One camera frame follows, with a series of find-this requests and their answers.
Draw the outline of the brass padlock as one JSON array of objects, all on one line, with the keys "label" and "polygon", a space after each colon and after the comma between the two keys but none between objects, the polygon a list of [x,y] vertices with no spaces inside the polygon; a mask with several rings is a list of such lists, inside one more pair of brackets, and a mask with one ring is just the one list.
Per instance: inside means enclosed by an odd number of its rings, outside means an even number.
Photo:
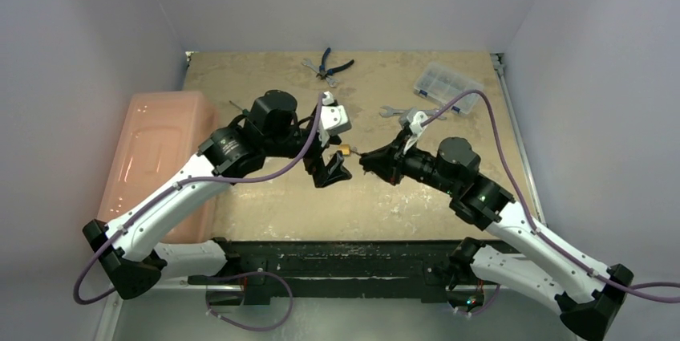
[{"label": "brass padlock", "polygon": [[351,146],[349,144],[340,144],[340,145],[335,145],[331,146],[331,154],[329,155],[329,158],[332,158],[336,154],[340,154],[342,156],[360,156],[361,153],[358,151],[358,149],[355,146]]}]

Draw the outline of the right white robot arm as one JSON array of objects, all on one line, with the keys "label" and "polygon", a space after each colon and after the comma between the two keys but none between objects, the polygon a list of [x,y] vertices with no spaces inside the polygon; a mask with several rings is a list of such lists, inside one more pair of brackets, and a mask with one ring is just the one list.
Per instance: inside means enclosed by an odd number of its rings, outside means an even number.
[{"label": "right white robot arm", "polygon": [[523,256],[505,261],[495,248],[479,244],[450,261],[456,280],[498,282],[557,313],[581,339],[605,338],[625,302],[624,288],[633,281],[629,268],[600,262],[534,221],[508,190],[480,172],[481,158],[464,138],[444,139],[435,154],[406,143],[397,137],[363,153],[359,164],[391,185],[409,177],[446,193],[459,219]]}]

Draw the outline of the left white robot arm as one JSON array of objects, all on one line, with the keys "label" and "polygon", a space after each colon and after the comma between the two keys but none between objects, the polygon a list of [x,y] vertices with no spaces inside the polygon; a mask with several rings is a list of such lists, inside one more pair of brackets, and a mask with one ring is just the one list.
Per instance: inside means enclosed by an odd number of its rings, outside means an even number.
[{"label": "left white robot arm", "polygon": [[169,245],[164,237],[234,185],[274,180],[275,173],[260,174],[269,158],[287,159],[287,168],[303,164],[318,189],[348,181],[341,153],[329,160],[323,156],[350,130],[344,106],[323,92],[310,115],[299,117],[297,107],[290,93],[267,91],[248,111],[212,132],[175,175],[138,205],[109,222],[88,222],[83,234],[93,250],[91,264],[102,266],[111,292],[136,298],[162,280],[193,275],[220,284],[234,281],[239,262],[217,240]]}]

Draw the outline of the large silver wrench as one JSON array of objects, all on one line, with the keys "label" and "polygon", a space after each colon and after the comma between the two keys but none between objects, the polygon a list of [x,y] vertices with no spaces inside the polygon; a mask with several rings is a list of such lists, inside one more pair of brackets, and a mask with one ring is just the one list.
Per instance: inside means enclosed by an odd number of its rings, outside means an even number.
[{"label": "large silver wrench", "polygon": [[420,109],[420,108],[408,108],[408,109],[397,109],[390,106],[381,106],[381,111],[378,113],[383,118],[389,118],[392,116],[401,116],[407,114],[410,111],[421,111],[427,116],[433,116],[439,110],[438,109]]}]

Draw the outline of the small silver wrench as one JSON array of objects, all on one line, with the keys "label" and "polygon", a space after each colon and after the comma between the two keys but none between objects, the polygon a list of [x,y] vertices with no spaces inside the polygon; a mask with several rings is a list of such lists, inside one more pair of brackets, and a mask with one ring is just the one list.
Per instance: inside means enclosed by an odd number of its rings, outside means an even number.
[{"label": "small silver wrench", "polygon": [[323,75],[322,70],[319,68],[319,66],[313,64],[313,62],[310,59],[307,58],[303,59],[301,61],[301,65],[311,69],[319,79],[325,80],[326,83],[331,88],[336,88],[338,86],[339,81],[337,79],[335,79],[332,75]]}]

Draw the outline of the clear plastic organizer box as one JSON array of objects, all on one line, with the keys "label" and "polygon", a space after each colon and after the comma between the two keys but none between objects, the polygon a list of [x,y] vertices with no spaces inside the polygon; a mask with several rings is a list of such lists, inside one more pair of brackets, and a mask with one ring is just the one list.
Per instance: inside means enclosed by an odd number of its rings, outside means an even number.
[{"label": "clear plastic organizer box", "polygon": [[445,106],[456,96],[471,90],[483,91],[484,85],[437,62],[426,66],[413,87],[417,96],[439,106]]}]

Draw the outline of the pink plastic storage box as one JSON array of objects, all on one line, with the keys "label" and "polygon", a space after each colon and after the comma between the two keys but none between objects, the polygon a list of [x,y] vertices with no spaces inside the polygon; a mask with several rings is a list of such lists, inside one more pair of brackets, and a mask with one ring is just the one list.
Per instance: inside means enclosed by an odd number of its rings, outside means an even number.
[{"label": "pink plastic storage box", "polygon": [[217,129],[216,107],[199,91],[133,95],[97,219],[128,213],[175,175]]}]

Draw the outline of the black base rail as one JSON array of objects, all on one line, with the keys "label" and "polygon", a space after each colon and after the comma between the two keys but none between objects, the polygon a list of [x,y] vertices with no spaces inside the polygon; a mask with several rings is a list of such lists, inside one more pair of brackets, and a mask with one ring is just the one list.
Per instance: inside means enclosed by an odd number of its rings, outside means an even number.
[{"label": "black base rail", "polygon": [[234,241],[220,239],[226,265],[191,285],[244,287],[246,305],[271,298],[418,299],[442,303],[478,282],[470,264],[484,241]]}]

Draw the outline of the green handled screwdriver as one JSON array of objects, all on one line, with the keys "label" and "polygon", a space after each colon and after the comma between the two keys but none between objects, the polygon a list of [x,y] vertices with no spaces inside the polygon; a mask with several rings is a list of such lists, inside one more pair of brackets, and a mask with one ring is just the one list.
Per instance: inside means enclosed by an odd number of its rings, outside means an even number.
[{"label": "green handled screwdriver", "polygon": [[249,114],[249,110],[246,108],[242,108],[238,104],[234,103],[232,100],[229,101],[229,104],[235,107],[242,115],[247,116]]}]

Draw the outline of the aluminium frame rail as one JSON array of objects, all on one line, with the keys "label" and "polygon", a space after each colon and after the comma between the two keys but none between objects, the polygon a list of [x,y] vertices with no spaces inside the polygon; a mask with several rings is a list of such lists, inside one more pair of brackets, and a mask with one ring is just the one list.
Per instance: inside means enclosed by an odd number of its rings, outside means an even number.
[{"label": "aluminium frame rail", "polygon": [[508,85],[505,80],[505,64],[503,61],[503,53],[491,53],[490,54],[490,59],[492,61],[492,66],[494,68],[494,71],[496,72],[496,76],[498,79],[499,86],[501,88],[501,91],[503,92],[504,96],[504,102],[506,104],[506,107],[508,109],[508,115],[512,123],[512,129],[514,136],[516,138],[516,145],[518,147],[518,151],[520,154],[520,158],[522,160],[522,165],[524,169],[524,177],[525,177],[525,184],[528,186],[529,190],[529,196],[531,197],[531,201],[533,204],[533,207],[536,212],[536,217],[537,220],[548,227],[548,224],[545,222],[545,217],[544,217],[544,211],[542,209],[542,205],[540,202],[540,198],[537,193],[536,189],[536,182],[532,173],[532,168],[529,163],[528,159],[528,154],[526,152],[526,148],[524,146],[524,140],[523,136],[520,131],[520,126],[518,124],[518,120],[516,118],[516,113],[515,109],[512,103],[512,99],[510,96],[510,92],[508,90]]}]

